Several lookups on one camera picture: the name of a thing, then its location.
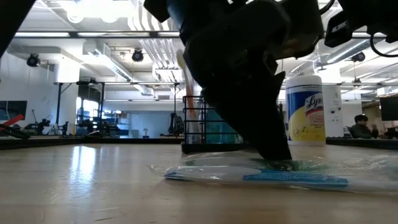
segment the wooden table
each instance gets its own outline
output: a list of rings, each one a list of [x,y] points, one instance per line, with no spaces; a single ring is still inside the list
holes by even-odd
[[[295,159],[392,151],[293,147]],[[397,223],[398,197],[164,180],[178,145],[85,145],[0,151],[0,223]]]

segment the plastic bag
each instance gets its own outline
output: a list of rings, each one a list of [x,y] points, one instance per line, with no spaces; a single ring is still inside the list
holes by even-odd
[[[166,179],[217,184],[262,184],[348,192],[397,192],[398,156],[328,162],[269,162],[245,152],[188,156],[179,167],[150,166]]]

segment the person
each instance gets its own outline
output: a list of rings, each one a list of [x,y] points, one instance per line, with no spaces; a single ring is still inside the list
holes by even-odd
[[[366,126],[368,117],[365,115],[355,116],[355,125],[351,127],[351,135],[353,138],[371,139],[379,136],[379,131],[375,124],[372,125],[372,131]]]

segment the disinfecting wipes canister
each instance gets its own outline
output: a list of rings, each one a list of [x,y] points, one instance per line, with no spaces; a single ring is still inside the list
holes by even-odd
[[[324,146],[326,136],[321,78],[308,75],[288,79],[286,105],[289,144]]]

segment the speaker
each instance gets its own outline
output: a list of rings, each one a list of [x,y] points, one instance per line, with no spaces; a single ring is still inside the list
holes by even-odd
[[[144,59],[144,54],[142,54],[142,49],[134,49],[134,53],[132,54],[132,60],[135,62],[141,62]]]
[[[38,54],[31,54],[30,57],[27,59],[26,64],[29,67],[39,67],[40,66],[40,59]]]

